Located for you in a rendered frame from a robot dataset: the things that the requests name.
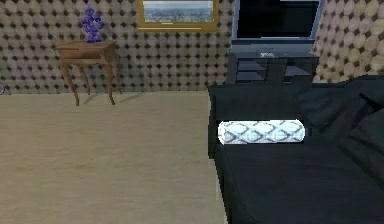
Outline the purple flower ornament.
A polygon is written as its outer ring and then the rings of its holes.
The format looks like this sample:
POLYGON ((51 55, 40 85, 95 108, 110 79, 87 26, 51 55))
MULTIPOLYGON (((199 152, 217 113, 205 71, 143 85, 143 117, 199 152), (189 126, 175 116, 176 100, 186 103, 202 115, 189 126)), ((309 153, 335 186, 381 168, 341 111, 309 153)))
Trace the purple flower ornament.
POLYGON ((99 30, 104 27, 104 23, 101 21, 100 15, 96 13, 90 5, 85 6, 84 12, 85 16, 81 18, 81 23, 83 25, 83 30, 86 32, 86 42, 100 42, 101 37, 99 30))

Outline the black sofa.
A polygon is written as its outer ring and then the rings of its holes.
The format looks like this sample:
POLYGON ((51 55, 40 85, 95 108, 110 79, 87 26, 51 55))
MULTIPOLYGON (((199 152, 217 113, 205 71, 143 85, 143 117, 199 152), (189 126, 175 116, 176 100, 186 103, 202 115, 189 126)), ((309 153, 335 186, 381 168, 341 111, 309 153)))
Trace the black sofa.
POLYGON ((212 86, 208 156, 228 224, 384 224, 384 76, 212 86), (297 143, 222 144, 223 121, 299 120, 297 143))

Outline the grey framed television set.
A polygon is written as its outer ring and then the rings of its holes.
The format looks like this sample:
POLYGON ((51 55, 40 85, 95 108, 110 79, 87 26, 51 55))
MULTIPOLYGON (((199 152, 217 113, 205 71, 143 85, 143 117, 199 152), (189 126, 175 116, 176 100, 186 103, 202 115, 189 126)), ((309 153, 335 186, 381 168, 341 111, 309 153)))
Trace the grey framed television set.
POLYGON ((310 52, 325 0, 235 0, 233 52, 310 52))

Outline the gold framed landscape picture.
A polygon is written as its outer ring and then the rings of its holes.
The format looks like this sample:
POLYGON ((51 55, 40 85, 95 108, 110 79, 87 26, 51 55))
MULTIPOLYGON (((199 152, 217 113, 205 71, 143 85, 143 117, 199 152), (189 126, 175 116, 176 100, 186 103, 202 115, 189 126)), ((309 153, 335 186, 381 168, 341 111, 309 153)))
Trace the gold framed landscape picture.
POLYGON ((136 9, 140 31, 218 30, 218 0, 137 0, 136 9))

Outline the brown wooden side table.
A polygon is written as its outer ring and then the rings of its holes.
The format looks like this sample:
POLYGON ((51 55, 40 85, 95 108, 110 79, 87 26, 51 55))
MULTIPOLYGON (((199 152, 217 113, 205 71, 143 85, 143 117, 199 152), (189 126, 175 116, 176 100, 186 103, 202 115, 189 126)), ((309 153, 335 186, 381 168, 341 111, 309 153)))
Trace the brown wooden side table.
POLYGON ((90 93, 90 84, 84 68, 93 65, 101 65, 107 76, 107 91, 110 102, 112 105, 115 104, 112 90, 113 78, 116 78, 117 89, 119 93, 122 93, 120 84, 122 65, 115 47, 116 42, 111 40, 93 43, 88 43, 86 41, 72 41, 55 47, 55 50, 60 56, 59 66, 61 75, 74 94, 76 105, 79 105, 80 98, 72 82, 68 70, 69 65, 75 65, 78 68, 80 75, 85 82, 87 93, 90 93))

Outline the dark grey television stand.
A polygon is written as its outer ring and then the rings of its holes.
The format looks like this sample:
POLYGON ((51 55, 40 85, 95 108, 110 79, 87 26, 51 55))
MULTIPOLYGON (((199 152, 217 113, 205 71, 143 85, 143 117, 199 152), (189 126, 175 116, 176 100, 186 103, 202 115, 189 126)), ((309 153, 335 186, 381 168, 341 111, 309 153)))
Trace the dark grey television stand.
POLYGON ((319 57, 307 52, 231 52, 228 57, 227 84, 282 84, 311 82, 319 57))

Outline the white patterned bolster pillow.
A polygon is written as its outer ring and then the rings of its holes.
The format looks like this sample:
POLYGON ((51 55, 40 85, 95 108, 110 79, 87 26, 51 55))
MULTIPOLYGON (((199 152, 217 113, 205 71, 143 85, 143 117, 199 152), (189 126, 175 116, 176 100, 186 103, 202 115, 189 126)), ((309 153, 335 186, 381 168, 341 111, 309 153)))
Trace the white patterned bolster pillow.
POLYGON ((297 119, 266 121, 222 121, 217 128, 222 145, 298 143, 306 136, 297 119))

